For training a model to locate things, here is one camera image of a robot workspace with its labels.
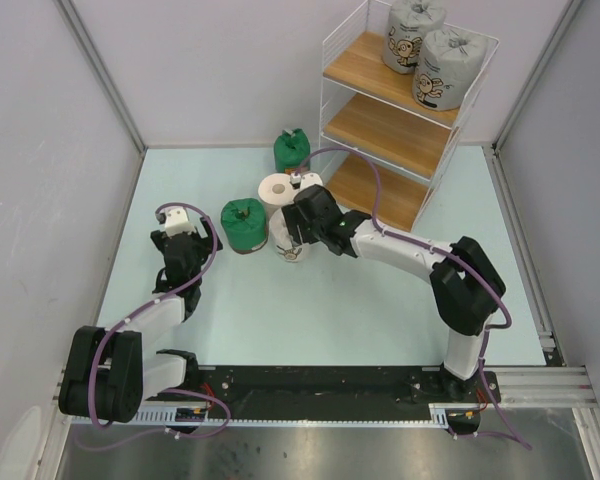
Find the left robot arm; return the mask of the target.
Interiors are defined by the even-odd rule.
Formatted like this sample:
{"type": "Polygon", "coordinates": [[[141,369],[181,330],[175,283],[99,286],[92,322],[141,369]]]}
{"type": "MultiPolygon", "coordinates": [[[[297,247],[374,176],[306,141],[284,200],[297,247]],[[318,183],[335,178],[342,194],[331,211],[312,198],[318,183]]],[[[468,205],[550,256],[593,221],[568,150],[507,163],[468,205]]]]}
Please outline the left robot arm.
{"type": "Polygon", "coordinates": [[[194,227],[151,233],[164,260],[152,300],[109,329],[83,326],[75,332],[58,398],[62,413],[106,428],[129,422],[142,401],[167,390],[182,400],[199,392],[196,355],[158,350],[155,344],[192,316],[201,298],[201,273],[223,248],[209,222],[201,223],[205,236],[194,227]]]}

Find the grey roll front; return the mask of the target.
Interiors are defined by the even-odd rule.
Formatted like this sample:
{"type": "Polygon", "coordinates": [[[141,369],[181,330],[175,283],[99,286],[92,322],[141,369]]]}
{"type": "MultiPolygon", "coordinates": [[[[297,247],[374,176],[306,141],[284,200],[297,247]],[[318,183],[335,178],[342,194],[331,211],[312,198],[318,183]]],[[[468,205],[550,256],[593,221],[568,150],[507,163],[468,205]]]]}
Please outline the grey roll front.
{"type": "Polygon", "coordinates": [[[412,93],[428,109],[459,108],[486,56],[485,36],[456,28],[428,32],[415,68],[412,93]]]}

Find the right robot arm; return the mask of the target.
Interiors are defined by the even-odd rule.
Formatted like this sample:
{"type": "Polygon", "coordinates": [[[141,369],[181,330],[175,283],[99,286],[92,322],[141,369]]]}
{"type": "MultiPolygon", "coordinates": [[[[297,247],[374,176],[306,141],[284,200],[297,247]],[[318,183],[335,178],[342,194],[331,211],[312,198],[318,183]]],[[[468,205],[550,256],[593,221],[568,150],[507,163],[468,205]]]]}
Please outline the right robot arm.
{"type": "Polygon", "coordinates": [[[464,401],[476,391],[488,332],[512,323],[502,301],[504,281],[476,240],[463,236],[444,243],[393,229],[373,213],[341,210],[320,185],[300,191],[281,212],[297,243],[322,243],[337,256],[378,261],[426,282],[449,330],[438,373],[440,388],[453,401],[464,401]]]}

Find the unwrapped white paper roll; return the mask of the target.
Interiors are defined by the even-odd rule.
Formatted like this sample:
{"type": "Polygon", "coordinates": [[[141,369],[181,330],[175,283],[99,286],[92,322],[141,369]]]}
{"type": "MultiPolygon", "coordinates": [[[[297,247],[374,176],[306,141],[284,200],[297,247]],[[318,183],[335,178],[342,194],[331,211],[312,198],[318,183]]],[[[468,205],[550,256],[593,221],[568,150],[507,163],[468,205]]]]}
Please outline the unwrapped white paper roll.
{"type": "Polygon", "coordinates": [[[298,189],[291,184],[291,176],[274,173],[261,180],[258,186],[258,198],[265,209],[267,219],[281,207],[293,202],[298,189]]]}

